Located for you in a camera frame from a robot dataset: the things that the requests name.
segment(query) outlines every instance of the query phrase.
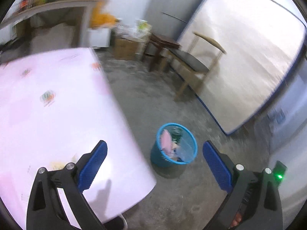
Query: table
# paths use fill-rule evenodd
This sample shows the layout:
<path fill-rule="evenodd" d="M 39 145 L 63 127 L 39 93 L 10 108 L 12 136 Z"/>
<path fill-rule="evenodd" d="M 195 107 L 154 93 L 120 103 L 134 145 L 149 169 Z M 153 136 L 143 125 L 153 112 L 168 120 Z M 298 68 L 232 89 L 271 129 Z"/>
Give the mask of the table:
<path fill-rule="evenodd" d="M 47 91 L 50 99 L 43 96 Z M 76 162 L 99 140 L 108 155 L 83 195 L 101 222 L 134 206 L 156 184 L 91 49 L 1 65 L 0 118 L 0 197 L 23 229 L 37 170 Z M 79 227 L 63 190 L 59 195 L 70 223 Z"/>
<path fill-rule="evenodd" d="M 151 60 L 149 67 L 148 67 L 148 71 L 152 71 L 155 68 L 156 63 L 159 62 L 160 59 L 160 53 L 162 51 L 163 48 L 174 48 L 174 49 L 179 49 L 180 44 L 178 44 L 176 41 L 174 41 L 173 39 L 167 37 L 167 36 L 163 36 L 160 34 L 151 34 L 150 38 L 149 38 L 149 42 L 145 47 L 143 56 L 142 56 L 142 61 L 144 61 L 145 56 L 152 56 L 148 53 L 146 53 L 146 51 L 148 50 L 149 44 L 153 44 L 155 47 L 157 47 L 157 50 L 154 54 L 153 59 Z"/>
<path fill-rule="evenodd" d="M 94 8 L 96 2 L 98 1 L 99 0 L 58 0 L 54 2 L 45 3 L 43 5 L 34 6 L 16 15 L 12 15 L 7 19 L 4 19 L 0 24 L 0 29 L 6 27 L 11 23 L 14 23 L 15 21 L 25 20 L 33 15 L 36 15 L 44 11 L 67 8 L 67 7 L 85 7 L 80 27 L 79 46 L 88 47 L 87 29 L 89 27 L 92 9 Z"/>

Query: metal screw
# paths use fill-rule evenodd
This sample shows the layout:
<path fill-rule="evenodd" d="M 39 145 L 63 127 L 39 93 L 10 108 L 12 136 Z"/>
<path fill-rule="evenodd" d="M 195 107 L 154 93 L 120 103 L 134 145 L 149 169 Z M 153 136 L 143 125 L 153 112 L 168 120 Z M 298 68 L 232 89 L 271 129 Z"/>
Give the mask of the metal screw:
<path fill-rule="evenodd" d="M 74 167 L 75 167 L 74 163 L 69 163 L 69 164 L 66 165 L 66 169 L 68 169 L 68 170 L 72 170 Z"/>
<path fill-rule="evenodd" d="M 39 169 L 38 169 L 38 172 L 39 172 L 40 174 L 43 174 L 43 173 L 45 172 L 45 168 L 44 168 L 44 167 L 39 168 Z"/>
<path fill-rule="evenodd" d="M 265 172 L 266 172 L 267 174 L 271 174 L 271 173 L 272 173 L 272 170 L 271 170 L 270 168 L 266 168 L 266 169 L 265 169 Z"/>
<path fill-rule="evenodd" d="M 239 170 L 239 171 L 244 170 L 244 166 L 243 166 L 242 164 L 237 164 L 235 167 L 236 167 L 236 169 Z"/>

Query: concrete floor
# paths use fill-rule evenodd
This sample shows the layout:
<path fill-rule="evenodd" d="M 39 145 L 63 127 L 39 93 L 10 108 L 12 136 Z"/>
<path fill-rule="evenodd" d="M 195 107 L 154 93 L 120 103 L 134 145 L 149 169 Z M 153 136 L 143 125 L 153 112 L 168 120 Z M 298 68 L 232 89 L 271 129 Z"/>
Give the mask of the concrete floor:
<path fill-rule="evenodd" d="M 156 72 L 149 73 L 147 64 L 142 62 L 115 60 L 108 52 L 97 52 L 97 55 L 148 163 L 156 132 L 165 123 L 184 125 L 198 143 L 199 154 L 191 164 L 171 169 L 151 164 L 157 185 L 123 214 L 129 229 L 203 229 L 226 192 L 220 190 L 203 158 L 202 145 L 211 140 L 234 163 L 261 171 L 268 162 L 269 153 L 265 147 L 256 145 L 253 125 L 250 123 L 246 129 L 225 136 L 192 91 L 186 89 L 181 101 L 173 101 L 175 91 L 182 84 L 175 73 L 165 73 L 161 77 Z"/>

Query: refrigerator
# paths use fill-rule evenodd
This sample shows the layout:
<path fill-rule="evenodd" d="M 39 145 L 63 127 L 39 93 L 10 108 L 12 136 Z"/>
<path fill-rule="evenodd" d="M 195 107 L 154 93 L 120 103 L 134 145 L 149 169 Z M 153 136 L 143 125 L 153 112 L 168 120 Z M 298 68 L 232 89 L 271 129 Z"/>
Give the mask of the refrigerator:
<path fill-rule="evenodd" d="M 145 20 L 156 34 L 177 40 L 203 0 L 151 0 Z"/>

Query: black chair seat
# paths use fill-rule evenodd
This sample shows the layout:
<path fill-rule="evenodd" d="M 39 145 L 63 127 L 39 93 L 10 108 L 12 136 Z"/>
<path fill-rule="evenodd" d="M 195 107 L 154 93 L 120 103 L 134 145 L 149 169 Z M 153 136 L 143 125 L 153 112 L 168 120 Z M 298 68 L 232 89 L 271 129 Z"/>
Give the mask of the black chair seat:
<path fill-rule="evenodd" d="M 198 59 L 196 59 L 193 55 L 181 51 L 179 49 L 169 49 L 169 51 L 175 55 L 178 59 L 181 59 L 185 64 L 187 64 L 193 71 L 208 73 L 209 69 L 203 63 L 201 63 Z"/>

